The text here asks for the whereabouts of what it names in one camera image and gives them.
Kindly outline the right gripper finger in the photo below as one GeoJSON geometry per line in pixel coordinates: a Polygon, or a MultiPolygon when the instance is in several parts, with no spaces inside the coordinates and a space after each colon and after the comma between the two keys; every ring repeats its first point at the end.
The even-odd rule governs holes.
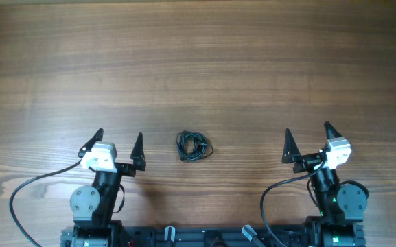
{"type": "Polygon", "coordinates": [[[289,128],[285,129],[285,142],[283,145],[282,163],[295,163],[298,162],[301,153],[296,145],[294,137],[289,128]]]}
{"type": "Polygon", "coordinates": [[[324,123],[326,136],[328,139],[341,138],[341,134],[332,126],[329,121],[324,123]]]}

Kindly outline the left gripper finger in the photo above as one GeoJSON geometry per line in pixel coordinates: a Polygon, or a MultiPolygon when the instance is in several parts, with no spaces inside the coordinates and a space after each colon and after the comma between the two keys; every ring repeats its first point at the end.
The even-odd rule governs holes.
{"type": "Polygon", "coordinates": [[[146,160],[145,154],[143,150],[143,133],[140,132],[137,140],[135,141],[135,145],[132,149],[130,159],[132,159],[133,167],[135,170],[145,171],[146,169],[146,160]]]}
{"type": "Polygon", "coordinates": [[[102,141],[103,135],[104,129],[99,128],[98,131],[79,149],[78,157],[83,158],[87,152],[90,152],[97,141],[102,141]]]}

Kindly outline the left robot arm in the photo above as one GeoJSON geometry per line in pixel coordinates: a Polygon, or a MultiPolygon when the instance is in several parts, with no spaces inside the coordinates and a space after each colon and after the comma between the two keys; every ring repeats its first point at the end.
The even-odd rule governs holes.
{"type": "Polygon", "coordinates": [[[72,193],[70,207],[74,227],[62,232],[61,246],[134,246],[134,239],[121,220],[114,220],[112,216],[124,206],[121,202],[118,210],[114,210],[118,193],[125,192],[121,179],[134,177],[137,171],[146,168],[143,134],[138,134],[130,154],[132,163],[117,162],[115,144],[103,141],[103,135],[104,130],[100,128],[79,149],[80,164],[95,172],[95,178],[91,185],[81,186],[72,193]]]}

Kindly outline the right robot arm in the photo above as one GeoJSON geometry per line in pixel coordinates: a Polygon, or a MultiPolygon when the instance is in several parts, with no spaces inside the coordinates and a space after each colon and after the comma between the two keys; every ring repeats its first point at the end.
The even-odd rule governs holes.
{"type": "Polygon", "coordinates": [[[353,180],[341,182],[336,168],[351,156],[351,144],[328,121],[324,123],[327,141],[317,153],[302,155],[289,129],[285,130],[282,162],[294,165],[293,172],[307,172],[310,192],[320,215],[303,223],[304,246],[366,246],[363,229],[368,189],[353,180]]]}

